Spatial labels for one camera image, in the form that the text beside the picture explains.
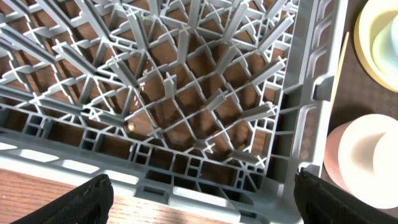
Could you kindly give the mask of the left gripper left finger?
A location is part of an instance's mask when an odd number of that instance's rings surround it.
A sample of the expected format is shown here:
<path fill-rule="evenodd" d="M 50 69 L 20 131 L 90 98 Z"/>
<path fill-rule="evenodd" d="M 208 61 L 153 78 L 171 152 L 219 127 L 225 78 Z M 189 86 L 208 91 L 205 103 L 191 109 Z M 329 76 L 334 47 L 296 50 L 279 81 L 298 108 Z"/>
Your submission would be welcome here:
<path fill-rule="evenodd" d="M 13 223 L 106 223 L 113 202 L 111 181 L 100 174 Z"/>

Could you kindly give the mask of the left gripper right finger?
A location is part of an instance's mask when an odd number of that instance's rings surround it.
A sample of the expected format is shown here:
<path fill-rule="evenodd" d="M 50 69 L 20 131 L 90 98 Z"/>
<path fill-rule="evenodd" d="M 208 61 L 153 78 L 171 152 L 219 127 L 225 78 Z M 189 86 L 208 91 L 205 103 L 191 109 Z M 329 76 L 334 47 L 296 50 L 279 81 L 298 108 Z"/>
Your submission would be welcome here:
<path fill-rule="evenodd" d="M 305 224 L 397 224 L 397 218 L 304 169 L 295 175 L 294 199 Z"/>

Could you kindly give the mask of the yellow plate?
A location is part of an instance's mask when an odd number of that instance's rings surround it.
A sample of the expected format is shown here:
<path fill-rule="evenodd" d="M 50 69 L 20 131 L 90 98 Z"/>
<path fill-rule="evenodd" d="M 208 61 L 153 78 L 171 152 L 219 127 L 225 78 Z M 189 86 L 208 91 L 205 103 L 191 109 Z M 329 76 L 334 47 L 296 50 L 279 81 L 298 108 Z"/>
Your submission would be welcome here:
<path fill-rule="evenodd" d="M 397 92 L 397 78 L 387 76 L 372 57 L 373 42 L 397 15 L 397 0 L 369 0 L 360 11 L 354 26 L 354 47 L 358 60 L 367 74 L 384 88 Z"/>

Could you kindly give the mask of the light blue bowl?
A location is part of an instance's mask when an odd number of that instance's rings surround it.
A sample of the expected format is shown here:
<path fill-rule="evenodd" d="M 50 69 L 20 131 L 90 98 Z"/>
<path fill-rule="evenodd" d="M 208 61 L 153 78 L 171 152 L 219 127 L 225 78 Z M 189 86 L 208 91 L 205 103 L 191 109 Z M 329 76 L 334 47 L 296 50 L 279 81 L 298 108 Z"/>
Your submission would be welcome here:
<path fill-rule="evenodd" d="M 397 78 L 397 16 L 378 33 L 372 53 L 377 68 Z"/>

